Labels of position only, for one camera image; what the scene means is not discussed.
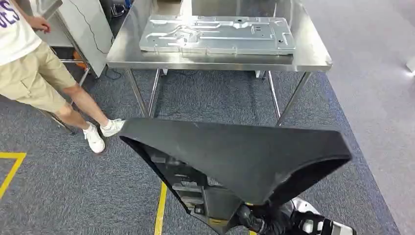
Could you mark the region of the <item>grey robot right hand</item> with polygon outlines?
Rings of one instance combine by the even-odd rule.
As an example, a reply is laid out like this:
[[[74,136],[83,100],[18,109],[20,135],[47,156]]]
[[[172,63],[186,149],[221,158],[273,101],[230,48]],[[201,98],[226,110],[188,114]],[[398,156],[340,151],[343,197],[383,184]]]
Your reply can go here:
[[[263,210],[252,210],[242,205],[236,214],[241,225],[258,235],[283,235],[293,227],[291,216],[295,207],[291,201],[269,204]]]

